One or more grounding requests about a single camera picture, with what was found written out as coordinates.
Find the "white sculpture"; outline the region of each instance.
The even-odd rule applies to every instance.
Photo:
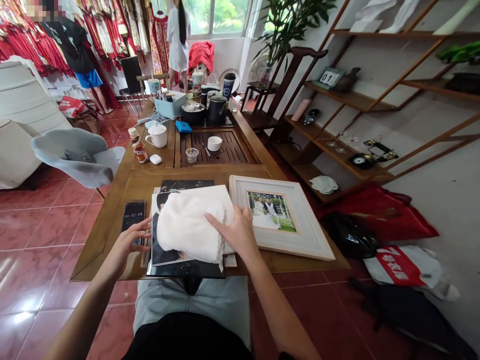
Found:
[[[400,10],[395,16],[392,26],[387,29],[380,30],[380,33],[396,34],[405,25],[410,16],[412,16],[415,8],[417,7],[419,0],[405,0]],[[361,28],[368,29],[371,32],[372,26],[369,24],[375,23],[376,28],[382,23],[381,20],[375,21],[375,19],[384,11],[394,7],[397,4],[397,0],[370,0],[368,4],[356,13],[358,21],[353,24],[352,28],[357,31],[361,31]]]
[[[450,35],[462,23],[463,20],[478,6],[480,0],[468,0],[453,17],[444,23],[433,35]]]
[[[409,17],[412,16],[418,4],[419,4],[419,0],[405,0],[400,10],[396,14],[393,24],[389,28],[380,30],[380,33],[385,33],[385,34],[398,33],[404,27]]]

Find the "calendar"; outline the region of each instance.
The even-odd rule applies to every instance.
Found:
[[[314,83],[321,88],[329,90],[337,84],[343,75],[345,75],[344,70],[338,70],[327,66],[323,69],[320,79],[314,81]]]

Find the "gray armchair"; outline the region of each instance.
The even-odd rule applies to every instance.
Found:
[[[41,161],[67,173],[84,187],[97,189],[102,197],[98,188],[112,183],[125,153],[124,147],[109,149],[103,137],[79,128],[46,131],[31,140],[31,147]],[[67,160],[65,150],[86,151],[95,163]]]

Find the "small white box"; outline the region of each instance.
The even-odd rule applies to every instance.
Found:
[[[183,115],[182,105],[185,104],[186,97],[184,92],[169,91],[168,95],[171,95],[173,102],[167,100],[155,99],[156,112],[161,116],[169,119],[173,119]]]
[[[359,20],[351,26],[351,33],[374,33],[382,24],[383,20],[365,21]]]

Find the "red bag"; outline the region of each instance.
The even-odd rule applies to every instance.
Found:
[[[82,100],[78,100],[70,96],[64,96],[61,98],[58,109],[66,118],[77,118],[87,111],[87,107],[84,105]]]
[[[357,217],[381,244],[440,236],[419,211],[410,205],[411,201],[412,198],[407,195],[372,184],[334,204],[328,208],[327,213],[338,211]]]

